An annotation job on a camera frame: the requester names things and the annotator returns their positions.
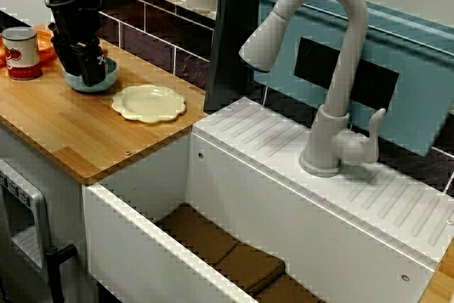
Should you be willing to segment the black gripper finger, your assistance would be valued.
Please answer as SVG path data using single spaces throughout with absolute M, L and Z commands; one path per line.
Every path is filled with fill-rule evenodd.
M 79 60 L 83 52 L 84 45 L 81 43 L 67 44 L 63 43 L 59 46 L 59 59 L 66 72 L 74 76 L 82 76 L 82 65 Z

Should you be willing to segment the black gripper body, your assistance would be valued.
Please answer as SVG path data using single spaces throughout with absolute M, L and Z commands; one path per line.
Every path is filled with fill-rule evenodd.
M 54 21 L 48 28 L 56 52 L 102 51 L 96 34 L 101 28 L 100 21 Z

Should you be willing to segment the black gripper finger with sticker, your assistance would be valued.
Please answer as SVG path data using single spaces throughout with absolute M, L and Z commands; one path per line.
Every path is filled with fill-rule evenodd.
M 108 51 L 99 45 L 85 45 L 82 48 L 82 77 L 88 87 L 93 87 L 104 80 Z

